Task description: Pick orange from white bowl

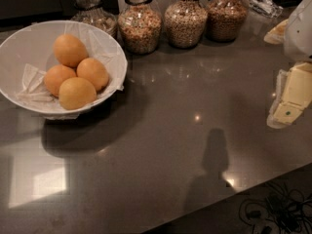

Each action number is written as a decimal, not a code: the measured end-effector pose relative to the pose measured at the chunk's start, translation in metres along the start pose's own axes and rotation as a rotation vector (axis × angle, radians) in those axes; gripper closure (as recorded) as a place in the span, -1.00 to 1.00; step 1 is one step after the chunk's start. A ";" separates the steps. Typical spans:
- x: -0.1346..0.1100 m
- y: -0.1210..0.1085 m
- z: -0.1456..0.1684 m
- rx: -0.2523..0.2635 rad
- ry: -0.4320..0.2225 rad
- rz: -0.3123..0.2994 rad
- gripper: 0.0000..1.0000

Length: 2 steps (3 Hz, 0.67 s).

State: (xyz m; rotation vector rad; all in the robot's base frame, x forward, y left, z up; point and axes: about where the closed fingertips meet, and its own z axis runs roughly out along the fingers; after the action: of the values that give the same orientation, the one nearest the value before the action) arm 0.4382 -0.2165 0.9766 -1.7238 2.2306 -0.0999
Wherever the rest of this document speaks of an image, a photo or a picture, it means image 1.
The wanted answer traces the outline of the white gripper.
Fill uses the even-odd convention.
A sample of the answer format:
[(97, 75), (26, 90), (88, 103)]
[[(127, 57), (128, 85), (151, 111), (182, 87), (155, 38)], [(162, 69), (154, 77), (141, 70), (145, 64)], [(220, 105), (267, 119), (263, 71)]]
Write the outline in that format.
[(267, 125), (283, 129), (292, 125), (312, 102), (312, 0), (302, 0), (288, 20), (281, 21), (265, 34), (264, 41), (274, 45), (284, 43), (289, 58), (306, 61), (278, 73)]

